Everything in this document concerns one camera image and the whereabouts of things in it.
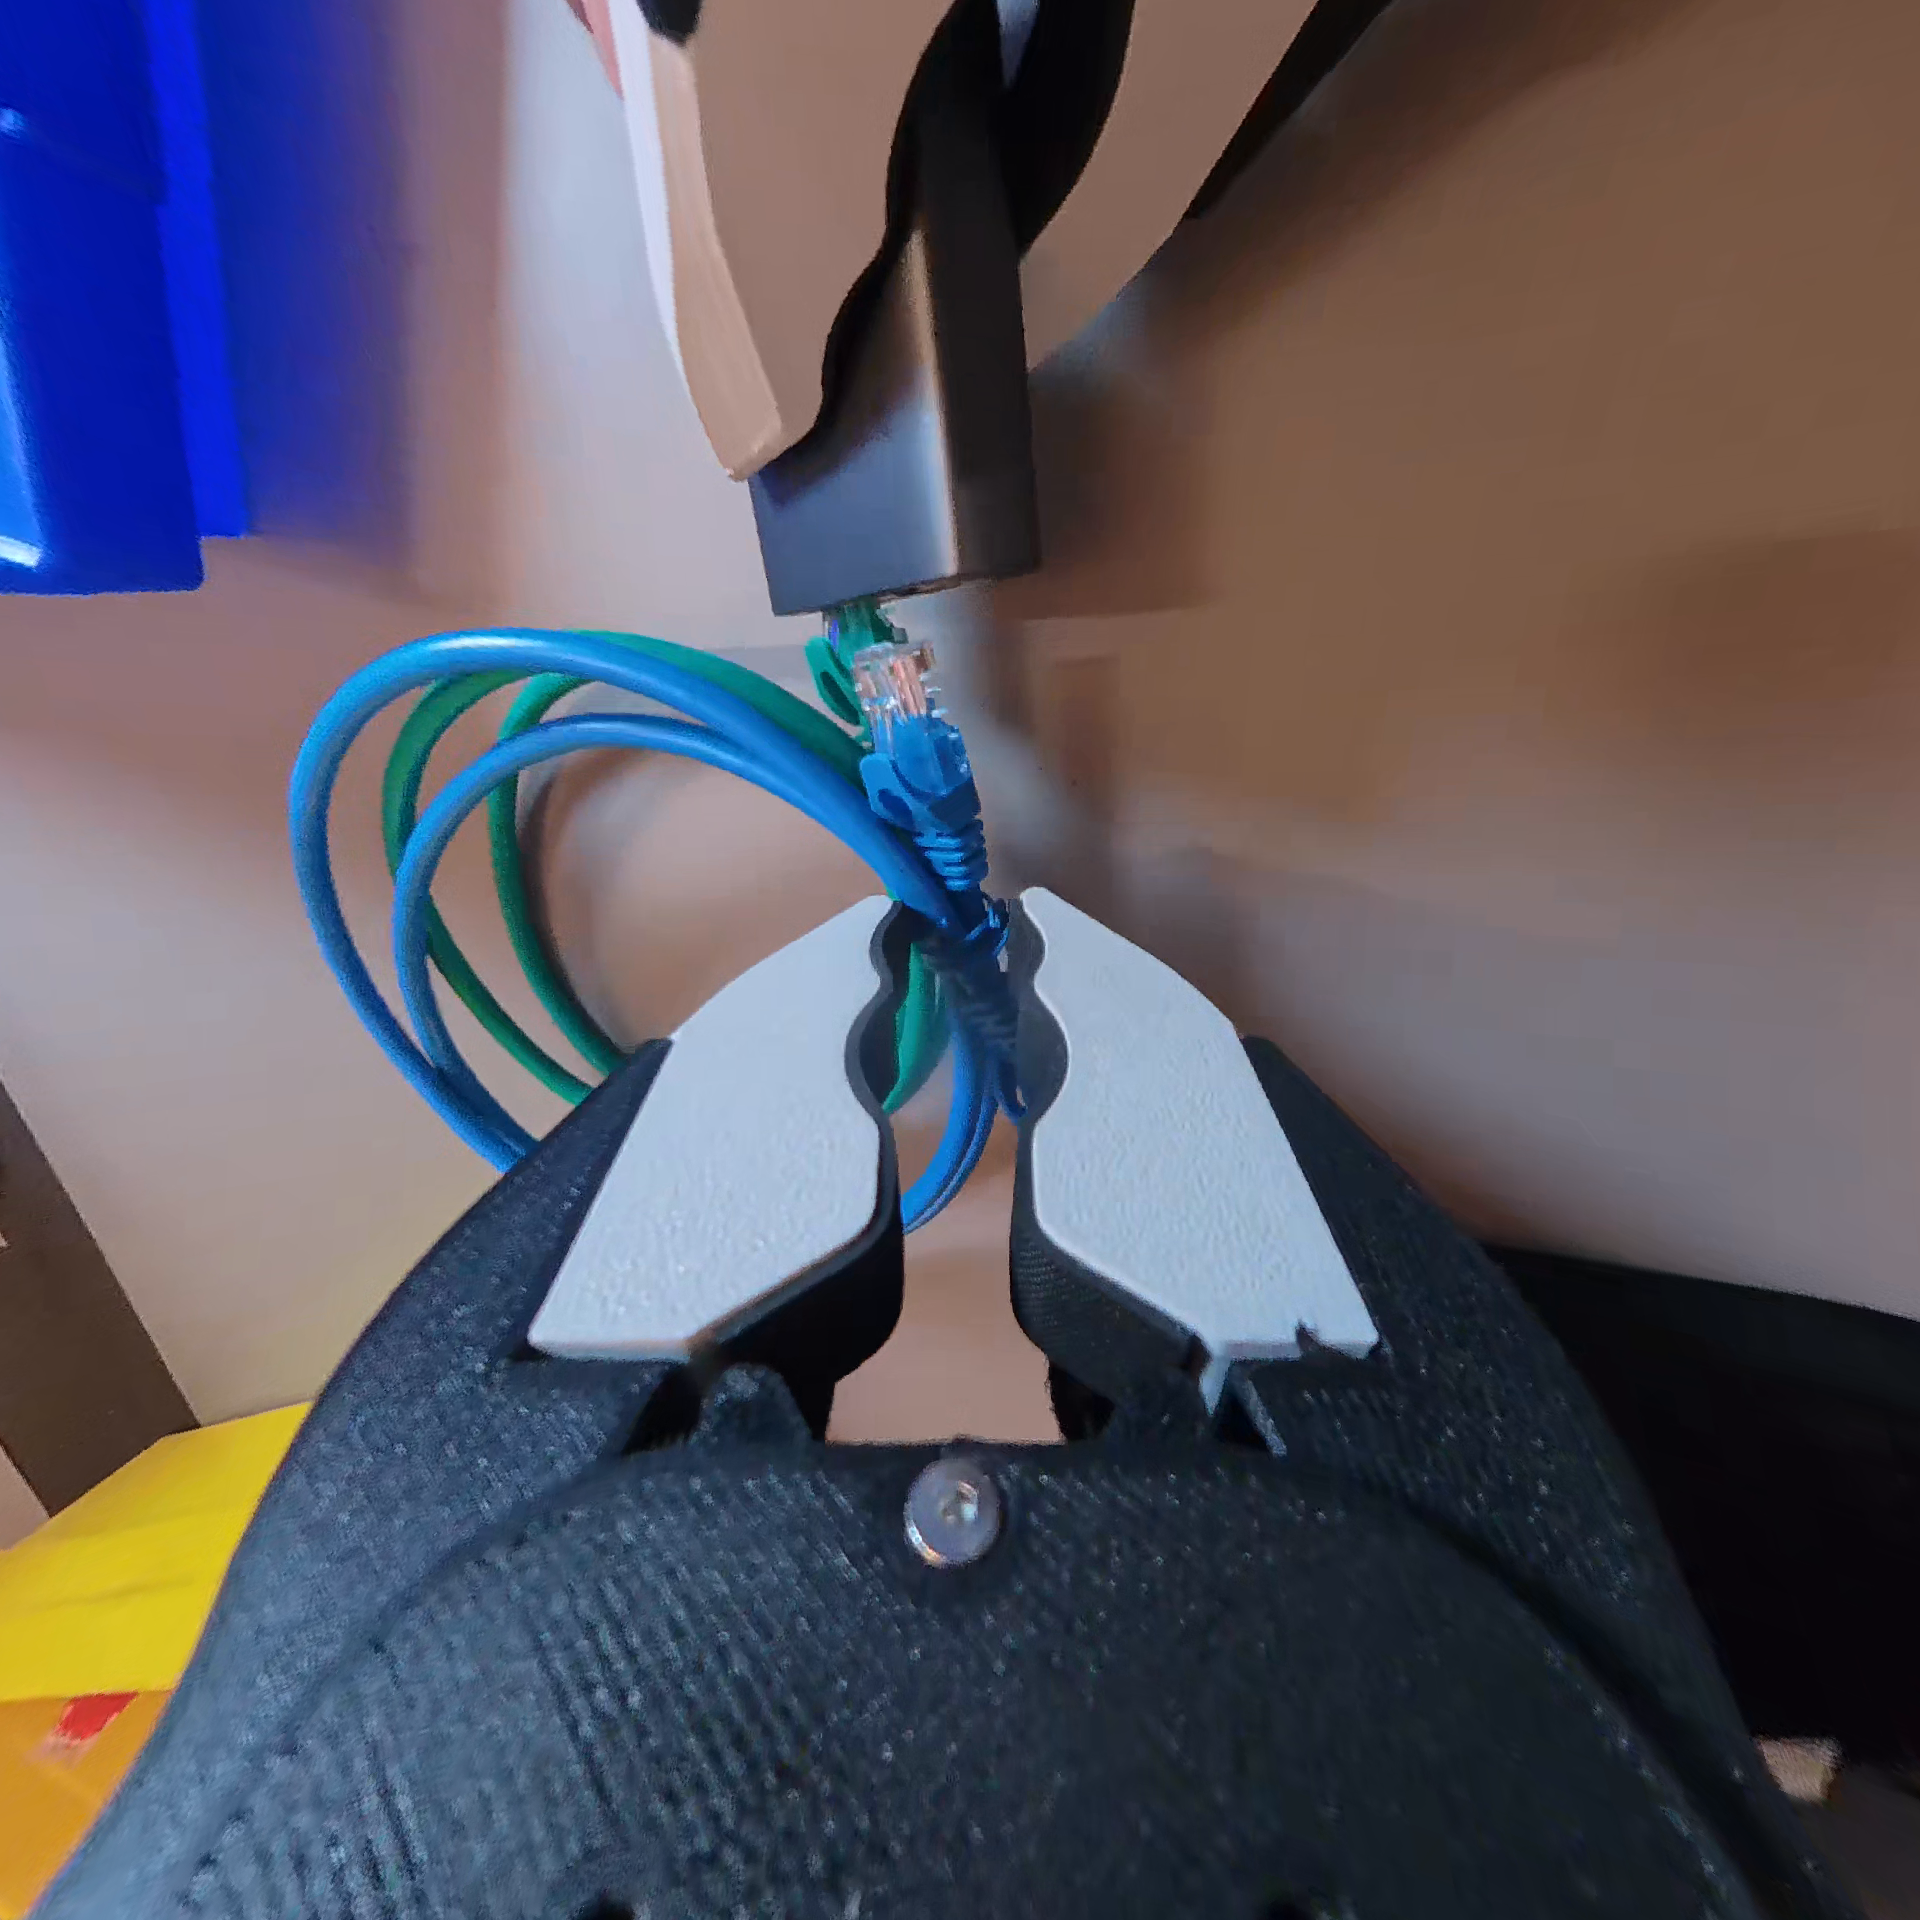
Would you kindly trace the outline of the black textured fabric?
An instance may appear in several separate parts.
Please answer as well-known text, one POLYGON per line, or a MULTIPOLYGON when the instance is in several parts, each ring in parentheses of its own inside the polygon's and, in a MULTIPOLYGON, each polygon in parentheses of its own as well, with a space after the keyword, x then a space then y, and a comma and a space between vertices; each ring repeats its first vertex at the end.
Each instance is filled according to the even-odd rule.
POLYGON ((1914 1319, 1482 1251, 1631 1456, 1748 1731, 1914 1781, 1914 1319))

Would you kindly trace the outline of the yellow plastic bin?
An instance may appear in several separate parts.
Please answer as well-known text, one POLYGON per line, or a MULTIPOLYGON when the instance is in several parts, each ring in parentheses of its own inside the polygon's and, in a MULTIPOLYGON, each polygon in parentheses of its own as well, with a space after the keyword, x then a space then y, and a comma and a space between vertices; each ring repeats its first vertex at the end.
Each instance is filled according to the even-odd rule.
POLYGON ((158 1440, 2 1554, 2 1915, 152 1736, 305 1404, 158 1440))

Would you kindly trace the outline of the black ethernet port box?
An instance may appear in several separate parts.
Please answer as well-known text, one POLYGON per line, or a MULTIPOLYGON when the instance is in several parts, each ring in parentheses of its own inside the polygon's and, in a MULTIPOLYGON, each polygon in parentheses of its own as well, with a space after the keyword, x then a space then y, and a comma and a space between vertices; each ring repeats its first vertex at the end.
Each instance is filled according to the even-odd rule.
POLYGON ((902 99, 874 259, 813 427, 749 481, 773 610, 1010 578, 1039 560, 1000 26, 949 7, 902 99))

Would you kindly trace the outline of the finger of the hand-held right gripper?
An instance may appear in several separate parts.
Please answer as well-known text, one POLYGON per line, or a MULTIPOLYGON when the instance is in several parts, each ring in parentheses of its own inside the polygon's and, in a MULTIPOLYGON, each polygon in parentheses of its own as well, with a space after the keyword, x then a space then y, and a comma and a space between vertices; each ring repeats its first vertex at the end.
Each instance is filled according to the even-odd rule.
POLYGON ((607 5, 647 272, 714 463, 748 481, 824 404, 888 229, 908 93, 949 5, 607 5))
POLYGON ((1038 5, 1020 57, 1023 353, 1070 343, 1210 209, 1384 3, 1038 5))

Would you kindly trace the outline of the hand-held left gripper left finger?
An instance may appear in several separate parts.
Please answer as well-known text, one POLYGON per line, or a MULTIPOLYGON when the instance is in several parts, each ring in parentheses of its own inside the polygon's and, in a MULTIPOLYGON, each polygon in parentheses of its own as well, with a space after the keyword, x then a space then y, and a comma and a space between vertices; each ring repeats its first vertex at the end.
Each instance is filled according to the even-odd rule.
POLYGON ((533 1317, 556 1360, 706 1385, 777 1375, 809 1426, 894 1333, 904 1228, 869 1043, 894 1031, 895 906, 871 897, 727 983, 668 1041, 533 1317))

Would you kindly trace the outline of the blue plastic bin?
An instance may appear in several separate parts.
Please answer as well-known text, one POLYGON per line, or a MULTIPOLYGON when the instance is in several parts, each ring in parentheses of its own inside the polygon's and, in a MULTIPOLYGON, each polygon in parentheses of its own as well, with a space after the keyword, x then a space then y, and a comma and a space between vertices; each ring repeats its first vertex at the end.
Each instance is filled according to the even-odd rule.
POLYGON ((191 592, 250 529, 199 15, 2 5, 2 592, 191 592))

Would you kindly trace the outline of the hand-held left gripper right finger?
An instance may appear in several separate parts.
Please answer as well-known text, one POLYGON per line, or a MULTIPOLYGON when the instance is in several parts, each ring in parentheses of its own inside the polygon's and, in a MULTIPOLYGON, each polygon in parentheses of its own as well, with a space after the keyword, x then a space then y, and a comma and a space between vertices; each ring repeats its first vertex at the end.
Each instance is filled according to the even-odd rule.
POLYGON ((1269 1372, 1367 1378, 1375 1319, 1234 1019, 1047 888, 1014 900, 1010 979, 1010 1300, 1060 1439, 1166 1402, 1230 1433, 1269 1372))

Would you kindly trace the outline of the dark brown table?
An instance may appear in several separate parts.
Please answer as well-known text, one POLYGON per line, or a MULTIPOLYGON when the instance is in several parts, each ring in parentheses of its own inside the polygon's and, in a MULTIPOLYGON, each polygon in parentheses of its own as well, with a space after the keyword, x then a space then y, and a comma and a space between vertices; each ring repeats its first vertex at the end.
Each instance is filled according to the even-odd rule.
POLYGON ((2 1449, 61 1513, 199 1420, 86 1220, 2 1096, 2 1449))

